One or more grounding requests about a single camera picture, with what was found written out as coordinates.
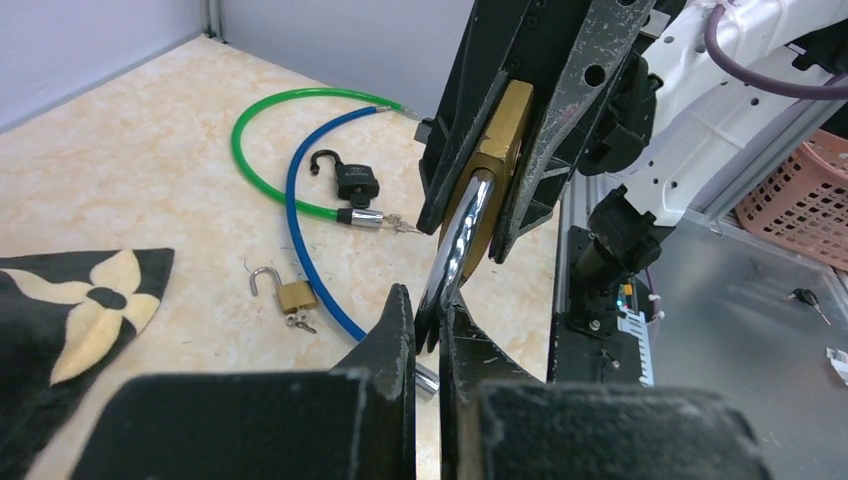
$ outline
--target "gray wall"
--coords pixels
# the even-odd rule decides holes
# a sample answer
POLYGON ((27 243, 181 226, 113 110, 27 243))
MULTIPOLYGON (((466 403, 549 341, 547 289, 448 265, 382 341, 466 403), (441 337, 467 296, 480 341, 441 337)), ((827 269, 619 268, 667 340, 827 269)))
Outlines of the gray wall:
POLYGON ((221 0, 224 38, 320 82, 432 115, 473 0, 221 0))
POLYGON ((0 0, 0 132, 199 35, 203 0, 0 0))

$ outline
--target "metal frame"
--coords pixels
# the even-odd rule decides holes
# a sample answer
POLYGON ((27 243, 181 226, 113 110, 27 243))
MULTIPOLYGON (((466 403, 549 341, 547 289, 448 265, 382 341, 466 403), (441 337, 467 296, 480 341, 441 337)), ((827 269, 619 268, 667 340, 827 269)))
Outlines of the metal frame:
POLYGON ((203 33, 207 37, 227 44, 224 37, 224 18, 221 9, 222 0, 205 0, 203 2, 203 33))

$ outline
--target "cream flower pattern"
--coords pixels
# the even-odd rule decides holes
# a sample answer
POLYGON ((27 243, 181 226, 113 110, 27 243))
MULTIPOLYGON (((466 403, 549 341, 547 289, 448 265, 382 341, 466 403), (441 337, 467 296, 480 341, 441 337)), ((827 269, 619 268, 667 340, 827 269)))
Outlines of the cream flower pattern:
POLYGON ((91 283, 51 283, 26 270, 0 269, 29 298, 76 305, 66 320, 65 345, 50 373, 50 385, 69 380, 100 361, 121 331, 126 318, 141 333, 159 306, 159 299, 135 293, 141 270, 132 250, 121 250, 89 273, 91 283))

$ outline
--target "black cloth with flower pattern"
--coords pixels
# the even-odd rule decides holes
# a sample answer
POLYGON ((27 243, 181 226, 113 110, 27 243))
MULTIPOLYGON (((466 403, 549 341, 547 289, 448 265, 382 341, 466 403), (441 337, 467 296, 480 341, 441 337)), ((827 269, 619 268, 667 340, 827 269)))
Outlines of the black cloth with flower pattern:
POLYGON ((0 258, 0 478, 22 478, 153 316, 171 249, 0 258))

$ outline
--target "black cloth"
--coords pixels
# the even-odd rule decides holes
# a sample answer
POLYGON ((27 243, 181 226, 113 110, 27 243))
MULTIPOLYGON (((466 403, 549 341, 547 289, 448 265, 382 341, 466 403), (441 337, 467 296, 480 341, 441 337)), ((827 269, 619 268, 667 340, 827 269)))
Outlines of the black cloth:
MULTIPOLYGON (((21 478, 26 474, 35 456, 73 414, 100 371, 136 336, 133 324, 123 318, 118 338, 104 358, 80 375, 50 386, 51 371, 65 343, 66 319, 75 305, 34 300, 2 269, 26 271, 50 283, 90 284, 92 268, 116 253, 65 252, 0 258, 0 478, 21 478)), ((141 274, 135 293, 161 301, 174 251, 132 253, 141 274)), ((102 304, 103 300, 97 297, 104 289, 96 290, 88 297, 102 304)))

